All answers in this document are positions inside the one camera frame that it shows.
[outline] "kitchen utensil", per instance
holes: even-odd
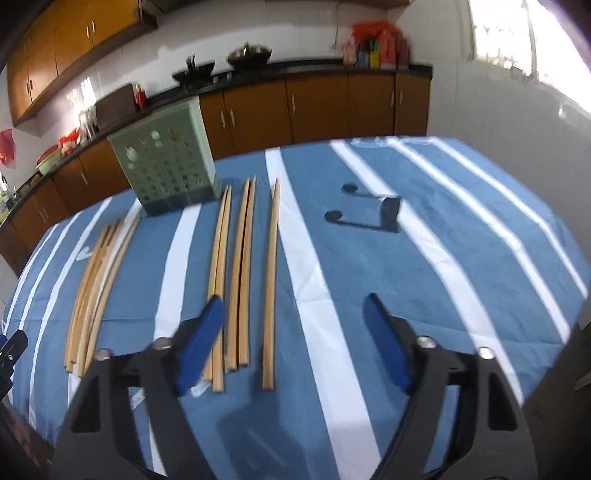
[[[128,83],[96,102],[99,131],[106,130],[122,118],[137,111],[134,86]]]
[[[208,61],[195,65],[195,55],[187,58],[187,70],[173,73],[173,79],[179,82],[182,86],[190,85],[199,80],[208,79],[212,75],[214,61]]]
[[[265,65],[271,57],[271,49],[263,45],[250,45],[237,48],[228,55],[228,63],[236,70],[251,70]]]

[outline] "bamboo chopstick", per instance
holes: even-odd
[[[224,204],[222,232],[220,234],[220,248],[217,255],[217,269],[216,269],[216,295],[221,299],[224,295],[224,285],[226,280],[226,251],[228,249],[228,228],[230,224],[230,206],[232,204],[232,187],[227,188],[226,202]],[[213,385],[214,392],[223,392],[223,330],[217,336],[216,342],[213,345],[212,353],[212,370],[213,370]]]
[[[129,227],[129,230],[125,234],[125,238],[119,247],[119,251],[116,253],[116,257],[109,269],[107,280],[105,282],[105,286],[103,291],[100,292],[100,299],[96,308],[96,312],[94,318],[92,320],[92,330],[90,331],[90,339],[88,341],[88,349],[86,350],[86,362],[85,368],[88,369],[90,364],[92,363],[92,359],[95,354],[96,349],[96,342],[99,339],[99,332],[100,332],[100,324],[103,320],[103,315],[105,314],[105,309],[107,307],[107,300],[109,299],[109,294],[111,293],[111,289],[113,288],[113,283],[115,282],[115,278],[117,277],[117,272],[119,271],[119,267],[121,266],[121,262],[123,261],[123,257],[125,256],[125,252],[127,252],[127,248],[129,247],[129,243],[131,242],[131,238],[134,235],[135,229],[137,228],[139,221],[141,219],[141,214],[138,213],[137,217],[134,219],[133,223]]]
[[[80,331],[80,342],[78,344],[78,355],[76,357],[76,364],[78,367],[78,376],[82,377],[84,372],[86,371],[86,351],[88,349],[88,341],[90,335],[90,327],[92,324],[92,319],[94,317],[94,313],[96,311],[96,305],[99,297],[99,289],[100,284],[102,282],[102,278],[105,276],[105,269],[107,264],[107,259],[109,258],[109,254],[111,253],[111,248],[113,247],[113,237],[117,235],[119,232],[120,224],[117,223],[116,226],[113,226],[109,231],[109,235],[107,236],[106,242],[104,247],[100,251],[100,257],[98,261],[100,261],[99,268],[96,272],[96,276],[93,279],[93,283],[90,288],[90,294],[88,296],[88,303],[86,304],[84,316],[83,316],[83,323],[82,329]]]
[[[109,232],[110,226],[105,225],[100,232],[100,235],[95,243],[94,248],[92,249],[92,255],[88,259],[86,263],[86,267],[84,268],[84,274],[82,275],[82,280],[80,280],[80,284],[78,286],[78,293],[76,294],[76,301],[74,302],[74,308],[72,309],[72,318],[70,319],[70,327],[68,328],[68,337],[66,340],[66,348],[64,351],[64,367],[66,369],[69,366],[69,353],[72,347],[72,342],[77,342],[77,334],[80,333],[79,329],[77,330],[78,325],[78,317],[80,315],[80,306],[82,304],[82,298],[86,291],[86,287],[88,285],[88,281],[90,279],[91,274],[94,272],[96,259],[98,257],[98,251],[102,247],[102,244],[105,241],[105,237]]]
[[[277,260],[277,223],[279,220],[279,180],[275,180],[273,207],[269,225],[267,290],[263,321],[262,388],[275,389],[275,264]]]
[[[217,214],[216,233],[213,237],[213,248],[212,248],[212,261],[209,265],[209,283],[207,285],[207,300],[216,292],[216,271],[217,271],[217,256],[220,248],[220,236],[222,234],[222,221],[226,205],[226,190],[222,195],[222,201],[220,203],[220,210]],[[205,362],[205,368],[203,369],[203,379],[207,382],[211,382],[213,379],[213,365],[212,365],[212,351],[207,357]]]
[[[70,351],[68,353],[68,366],[66,367],[66,370],[70,373],[72,373],[74,364],[77,362],[78,350],[80,349],[80,341],[85,331],[84,322],[86,313],[90,308],[89,302],[91,291],[97,281],[96,276],[100,269],[103,257],[105,255],[105,251],[115,233],[115,229],[116,224],[107,226],[103,242],[101,243],[99,248],[93,252],[94,263],[92,265],[92,271],[90,272],[88,281],[84,286],[84,290],[82,292],[80,306],[76,314],[76,324],[74,326],[72,341],[70,342]]]
[[[246,204],[250,181],[244,182],[242,203],[236,226],[236,243],[234,244],[234,259],[232,263],[232,277],[230,281],[230,299],[228,306],[228,338],[226,347],[226,368],[233,371],[238,368],[238,299],[240,293],[240,272],[242,268],[242,241],[244,239],[244,224],[246,221]]]
[[[246,206],[244,240],[242,242],[242,268],[240,272],[240,293],[238,304],[238,364],[250,363],[249,337],[249,295],[251,283],[252,218],[255,205],[256,178],[251,179]]]

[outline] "green plastic basket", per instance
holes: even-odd
[[[159,110],[108,140],[149,215],[220,196],[199,97]]]

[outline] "black countertop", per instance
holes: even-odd
[[[105,128],[98,132],[95,137],[77,147],[72,153],[60,159],[56,165],[40,179],[36,184],[32,185],[30,190],[17,202],[17,204],[11,209],[10,213],[0,223],[0,231],[2,226],[9,221],[12,216],[18,211],[20,206],[26,202],[29,196],[31,196],[47,179],[50,179],[55,173],[62,168],[70,160],[76,158],[81,153],[85,152],[92,146],[103,141],[110,134],[119,131],[128,125],[141,120],[142,118],[151,115],[154,111],[170,105],[171,103],[185,100],[197,95],[203,95],[205,93],[212,93],[218,90],[228,90],[231,88],[241,87],[250,85],[253,83],[276,80],[285,78],[288,76],[304,76],[310,74],[338,74],[338,73],[355,73],[355,74],[384,74],[392,75],[395,72],[405,72],[416,76],[433,78],[433,67],[431,65],[411,64],[407,69],[360,69],[356,67],[347,67],[342,64],[342,59],[328,58],[328,59],[304,59],[304,60],[284,60],[269,62],[265,67],[260,69],[251,70],[250,72],[236,72],[234,70],[225,70],[223,72],[216,73],[210,79],[202,82],[201,84],[194,84],[189,87],[178,86],[165,90],[158,93],[148,99],[148,106],[132,115],[121,118],[117,122],[111,124],[108,128]],[[29,184],[31,180],[38,176],[35,173],[29,178],[24,184]]]

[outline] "metal screw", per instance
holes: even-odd
[[[167,348],[170,348],[172,346],[172,341],[170,340],[170,338],[168,337],[160,337],[160,338],[156,338],[156,340],[154,340],[154,343],[152,344],[152,348],[154,350],[166,350]]]
[[[113,352],[111,352],[111,350],[109,350],[108,348],[102,348],[102,349],[96,351],[95,360],[97,362],[103,362],[104,360],[108,360],[112,356],[113,356]]]
[[[431,337],[417,337],[417,343],[421,348],[435,348],[437,346],[437,342],[433,340]]]
[[[481,346],[478,349],[478,355],[484,360],[492,360],[495,357],[495,351],[487,346]]]

